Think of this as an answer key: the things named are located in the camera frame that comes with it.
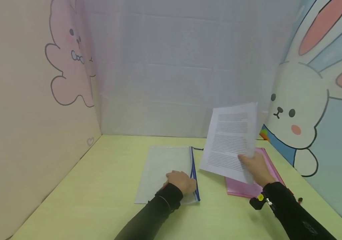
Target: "black sleeve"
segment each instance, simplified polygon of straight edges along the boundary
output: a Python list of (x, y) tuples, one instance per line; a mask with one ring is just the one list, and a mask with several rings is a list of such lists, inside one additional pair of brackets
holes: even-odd
[(336, 240), (296, 202), (295, 197), (280, 182), (267, 184), (263, 191), (274, 205), (274, 214), (283, 225), (290, 240)]
[(125, 225), (115, 240), (154, 239), (168, 216), (179, 208), (182, 198), (178, 187), (166, 185)]

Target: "pink cheek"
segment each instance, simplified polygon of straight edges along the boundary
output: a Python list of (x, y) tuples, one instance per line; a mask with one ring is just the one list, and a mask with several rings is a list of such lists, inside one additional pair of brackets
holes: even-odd
[(70, 43), (70, 44), (73, 44), (76, 41), (75, 37), (71, 35), (67, 35), (66, 40), (67, 40), (67, 43)]
[(296, 135), (300, 135), (301, 134), (301, 129), (297, 125), (292, 125), (291, 126), (291, 130)]

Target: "pink plastic folder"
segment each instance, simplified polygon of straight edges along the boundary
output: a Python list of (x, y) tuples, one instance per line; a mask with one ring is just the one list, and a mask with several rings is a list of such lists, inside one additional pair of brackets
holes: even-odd
[[(275, 166), (272, 164), (271, 159), (267, 155), (266, 150), (264, 148), (257, 147), (255, 151), (260, 152), (263, 155), (264, 160), (266, 161), (267, 167), (269, 169), (269, 172), (275, 178), (275, 180), (281, 182), (285, 186), (279, 173), (275, 169)], [(263, 191), (262, 187), (257, 185), (256, 183), (246, 184), (244, 182), (239, 182), (237, 180), (227, 178), (227, 177), (225, 178), (225, 182), (227, 184), (228, 195), (252, 198), (252, 197), (257, 197)]]

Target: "table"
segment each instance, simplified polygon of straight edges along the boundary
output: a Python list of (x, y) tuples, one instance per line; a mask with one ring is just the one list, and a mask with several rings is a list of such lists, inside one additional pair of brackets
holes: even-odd
[[(113, 239), (143, 207), (133, 204), (149, 146), (204, 147), (205, 139), (103, 135), (20, 227), (12, 240)], [(337, 239), (342, 218), (270, 145), (264, 147), (295, 196)], [(202, 152), (195, 151), (198, 169)], [(288, 239), (271, 209), (226, 194), (224, 177), (197, 171), (199, 204), (170, 215), (157, 239)]]

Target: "heart drawing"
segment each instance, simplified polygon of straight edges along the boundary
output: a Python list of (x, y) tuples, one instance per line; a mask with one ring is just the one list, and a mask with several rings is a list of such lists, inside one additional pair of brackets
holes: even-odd
[(90, 137), (90, 138), (87, 139), (88, 146), (92, 146), (93, 143), (94, 143), (94, 138), (93, 137)]

